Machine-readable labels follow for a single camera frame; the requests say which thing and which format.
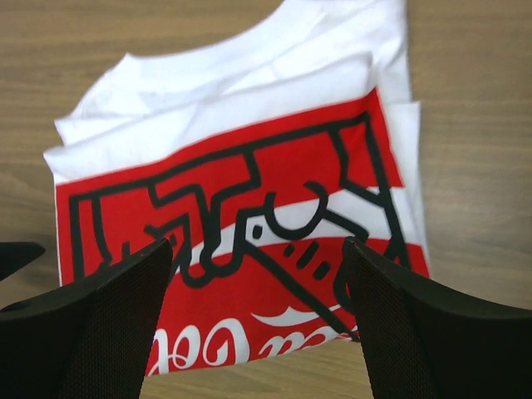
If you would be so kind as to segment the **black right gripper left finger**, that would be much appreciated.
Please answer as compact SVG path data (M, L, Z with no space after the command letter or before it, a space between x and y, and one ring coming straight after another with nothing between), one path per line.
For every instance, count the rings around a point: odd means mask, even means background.
M3 398L137 398L170 281L160 239L1 310Z

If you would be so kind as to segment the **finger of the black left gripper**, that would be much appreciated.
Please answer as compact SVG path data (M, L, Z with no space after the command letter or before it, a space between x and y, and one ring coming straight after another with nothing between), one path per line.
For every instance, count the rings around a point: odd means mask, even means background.
M1 242L0 243L0 279L24 268L42 256L46 250L35 242Z

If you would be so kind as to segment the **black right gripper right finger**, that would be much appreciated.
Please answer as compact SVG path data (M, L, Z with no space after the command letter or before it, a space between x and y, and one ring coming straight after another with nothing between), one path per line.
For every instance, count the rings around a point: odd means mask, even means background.
M375 398L529 398L531 312L456 291L348 237L342 266Z

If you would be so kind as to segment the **white t shirt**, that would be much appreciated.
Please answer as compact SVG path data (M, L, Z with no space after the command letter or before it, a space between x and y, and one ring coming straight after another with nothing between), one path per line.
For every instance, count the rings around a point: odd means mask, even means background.
M56 127L61 282L171 245L148 375L356 337L348 236L429 275L403 1L286 1L229 40L128 55Z

